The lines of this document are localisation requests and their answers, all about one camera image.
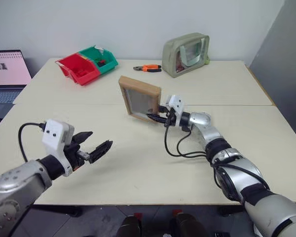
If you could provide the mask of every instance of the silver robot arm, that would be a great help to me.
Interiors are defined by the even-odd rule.
[[[112,145],[105,141],[93,152],[80,149],[92,132],[81,132],[73,136],[74,127],[55,120],[46,122],[43,144],[48,156],[31,160],[0,176],[0,237],[10,236],[29,207],[52,185],[52,180],[61,175],[67,177],[84,165],[94,163]]]
[[[229,199],[240,202],[246,209],[257,234],[263,237],[296,237],[296,203],[274,194],[263,180],[259,169],[238,150],[232,148],[220,132],[211,125],[206,113],[183,112],[182,99],[171,96],[166,108],[167,120],[156,115],[149,118],[184,128],[197,128],[206,159],[214,169],[215,182]]]

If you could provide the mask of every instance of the wooden picture frame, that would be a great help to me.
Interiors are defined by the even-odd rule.
[[[159,114],[161,88],[125,76],[121,76],[118,83],[128,114],[144,121],[154,122],[146,114]]]

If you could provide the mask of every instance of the red storage bin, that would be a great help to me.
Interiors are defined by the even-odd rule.
[[[80,85],[86,85],[97,78],[101,73],[88,59],[75,53],[56,61],[64,75],[70,77]]]

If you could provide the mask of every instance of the glass pane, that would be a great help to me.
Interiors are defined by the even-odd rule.
[[[181,62],[184,66],[190,67],[204,60],[205,40],[200,39],[195,42],[189,42],[180,47]]]
[[[147,119],[146,114],[152,113],[153,111],[153,97],[130,89],[126,89],[125,94],[129,103],[130,112]]]
[[[182,64],[182,61],[181,61],[181,54],[180,54],[180,51],[177,52],[177,60],[176,60],[176,72],[180,72],[180,71],[183,71],[185,69],[185,67],[183,66]]]

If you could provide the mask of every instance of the green storage bin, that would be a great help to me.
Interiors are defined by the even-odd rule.
[[[112,70],[115,66],[118,65],[117,60],[114,58],[111,52],[102,48],[98,48],[97,46],[86,48],[80,51],[79,54],[92,61],[101,72],[101,74]],[[105,60],[106,64],[100,67],[98,65],[98,62],[100,62],[101,60]]]

